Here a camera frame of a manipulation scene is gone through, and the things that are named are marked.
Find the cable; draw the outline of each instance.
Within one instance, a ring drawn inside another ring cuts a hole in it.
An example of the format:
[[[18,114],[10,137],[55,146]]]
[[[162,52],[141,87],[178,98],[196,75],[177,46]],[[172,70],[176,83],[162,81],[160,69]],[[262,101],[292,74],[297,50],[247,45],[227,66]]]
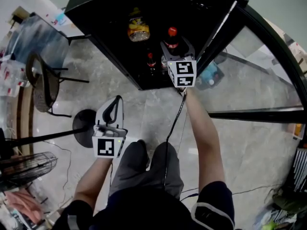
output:
[[[259,189],[259,188],[272,187],[272,186],[280,186],[280,185],[281,184],[275,184],[275,185],[270,185],[270,186],[260,186],[260,187],[257,187],[257,188],[251,189],[251,190],[247,190],[247,191],[244,191],[244,192],[241,192],[241,193],[235,193],[235,194],[232,194],[232,195],[248,193],[248,192],[251,192],[251,191],[255,191],[255,190]]]
[[[181,193],[186,193],[186,192],[188,192],[188,191],[193,191],[193,190],[196,190],[196,189],[198,189],[198,187],[195,187],[195,188],[192,188],[192,189],[189,189],[189,190],[183,191],[183,192],[181,192]]]
[[[188,198],[188,197],[196,197],[196,196],[198,196],[198,194],[191,194],[191,195],[189,195],[189,196],[187,196],[187,197],[181,199],[181,202],[182,202],[183,200],[185,200],[186,198]]]
[[[281,186],[282,184],[275,184],[275,185],[269,185],[269,186],[260,186],[260,187],[256,187],[254,189],[251,189],[251,190],[247,190],[247,191],[243,191],[243,192],[240,192],[240,193],[234,193],[232,195],[236,195],[236,194],[244,194],[244,193],[248,193],[248,192],[251,192],[251,191],[255,191],[257,189],[260,189],[260,188],[267,188],[267,187],[272,187],[272,186]],[[182,193],[185,193],[185,192],[188,192],[188,191],[192,191],[192,190],[195,190],[195,189],[198,189],[198,187],[196,188],[193,188],[193,189],[189,189],[189,190],[186,190],[186,191],[183,191]],[[181,199],[181,201],[185,200],[186,198],[189,198],[189,197],[196,197],[198,196],[199,194],[191,194],[183,199]]]
[[[16,137],[15,129],[10,128],[10,127],[6,127],[6,129],[4,130],[4,132],[5,132],[6,130],[9,130],[9,131],[10,131],[10,133],[11,133],[10,137],[11,137],[11,138],[5,138],[5,140],[6,140],[6,141],[7,141],[7,140],[16,140],[16,139],[12,138],[12,137]],[[18,148],[18,147],[16,147],[16,148],[17,148],[18,152],[20,153],[20,155],[23,156],[23,153],[19,150],[19,148]]]
[[[165,190],[165,180],[166,180],[166,174],[167,174],[167,155],[168,155],[168,139],[170,138],[170,136],[172,135],[173,133],[173,130],[174,130],[174,127],[175,127],[175,124],[179,118],[179,115],[181,113],[181,110],[182,110],[182,107],[183,107],[183,104],[186,100],[186,97],[187,97],[187,94],[186,92],[184,92],[184,95],[183,95],[183,98],[182,98],[182,102],[181,102],[181,105],[180,105],[180,108],[179,108],[179,111],[177,113],[177,116],[173,122],[173,125],[172,125],[172,128],[171,128],[171,131],[169,132],[167,138],[166,138],[166,149],[165,149],[165,174],[164,174],[164,180],[163,180],[163,189]]]
[[[109,197],[110,197],[110,190],[111,190],[111,183],[112,183],[112,172],[113,172],[113,161],[111,162],[110,185],[109,185]]]
[[[70,152],[70,157],[69,157],[69,165],[68,165],[67,172],[66,172],[66,182],[64,183],[64,185],[63,185],[63,187],[62,187],[62,190],[64,191],[64,198],[63,198],[62,202],[60,202],[60,204],[61,204],[61,203],[63,203],[63,202],[64,202],[65,197],[66,197],[64,187],[66,186],[66,184],[67,184],[67,182],[68,182],[68,171],[69,171],[69,168],[71,167],[71,151],[70,151],[70,150],[68,150],[68,149],[64,149],[64,148],[62,148],[62,147],[58,146],[57,144],[53,144],[53,143],[51,143],[51,142],[49,142],[49,141],[45,141],[45,140],[43,140],[43,142],[45,142],[45,143],[49,143],[49,144],[51,144],[51,145],[54,145],[54,146],[56,146],[56,147],[60,148],[61,150],[64,150],[64,151],[68,151],[68,152]]]

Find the wicker chair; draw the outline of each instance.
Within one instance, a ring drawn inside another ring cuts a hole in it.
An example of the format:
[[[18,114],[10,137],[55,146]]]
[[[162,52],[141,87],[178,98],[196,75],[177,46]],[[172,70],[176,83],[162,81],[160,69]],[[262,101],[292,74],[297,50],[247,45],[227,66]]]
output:
[[[40,64],[42,74],[33,75],[32,67],[34,61],[37,60]],[[41,58],[41,56],[35,52],[31,52],[27,64],[25,67],[26,76],[34,88],[33,100],[36,109],[42,113],[49,113],[53,116],[71,117],[70,115],[54,114],[52,106],[57,99],[59,93],[59,84],[65,80],[75,82],[85,82],[86,80],[63,78],[60,74],[56,74],[54,70],[68,70],[67,68],[51,68]]]

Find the marble floor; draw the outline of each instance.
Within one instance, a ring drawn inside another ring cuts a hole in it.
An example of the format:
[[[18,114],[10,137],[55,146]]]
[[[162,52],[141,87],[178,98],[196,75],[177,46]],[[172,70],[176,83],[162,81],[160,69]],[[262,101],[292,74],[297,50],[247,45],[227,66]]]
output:
[[[219,66],[225,73],[220,84],[214,89],[197,91],[208,110],[288,105],[291,88],[281,86],[283,83],[272,82],[272,79],[269,82],[268,76],[263,73],[247,67],[243,69],[243,66],[230,59]],[[74,116],[86,108],[97,110],[107,99],[120,94],[124,100],[124,127],[128,130],[124,148],[130,142],[142,138],[147,142],[148,152],[152,155],[154,148],[165,141],[182,100],[174,89],[137,90],[88,40],[74,41],[71,44],[63,67],[69,68],[64,76],[82,78],[90,83],[63,82],[54,104],[55,113]],[[262,104],[257,102],[258,97],[262,99]],[[73,118],[53,117],[35,110],[34,136],[71,130],[72,121]],[[282,125],[218,119],[214,120],[214,124],[219,133],[226,182],[233,193],[283,182],[297,141],[284,131]],[[198,155],[185,106],[169,141],[176,148],[180,159],[181,177],[185,184],[183,191],[198,187]],[[48,209],[53,211],[61,202],[73,196],[77,182],[95,157],[93,151],[79,145],[74,136],[49,142],[72,151],[68,182],[63,189],[70,153],[45,142],[34,144],[35,153],[51,151],[58,157],[57,166],[33,185],[42,197],[49,198]],[[113,175],[119,160],[120,158],[113,162]],[[106,206],[109,180],[108,175],[96,212]],[[252,229],[256,215],[267,204],[268,200],[264,201],[269,191],[270,188],[262,188],[233,196],[237,228]],[[183,193],[181,197],[191,193],[194,191]],[[195,201],[196,198],[188,198],[183,202],[191,208]]]

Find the pink cloth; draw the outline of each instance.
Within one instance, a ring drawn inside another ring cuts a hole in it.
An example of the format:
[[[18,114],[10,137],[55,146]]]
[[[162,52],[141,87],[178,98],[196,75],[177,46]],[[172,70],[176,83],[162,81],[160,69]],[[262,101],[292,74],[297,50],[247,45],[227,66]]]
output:
[[[37,224],[42,219],[43,211],[40,204],[23,188],[18,192],[5,192],[8,203]]]

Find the shelf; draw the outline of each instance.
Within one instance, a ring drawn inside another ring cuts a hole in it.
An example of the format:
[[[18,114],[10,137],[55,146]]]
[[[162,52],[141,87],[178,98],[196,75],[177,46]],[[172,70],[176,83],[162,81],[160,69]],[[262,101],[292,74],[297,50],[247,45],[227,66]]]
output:
[[[178,30],[194,46],[195,56],[202,54],[205,43],[224,19],[233,0],[80,0],[70,1],[65,14],[139,89],[171,87],[168,74],[148,74],[147,49],[160,65],[160,42],[167,37],[170,26]],[[130,41],[127,29],[129,14],[137,7],[149,26],[150,38]]]

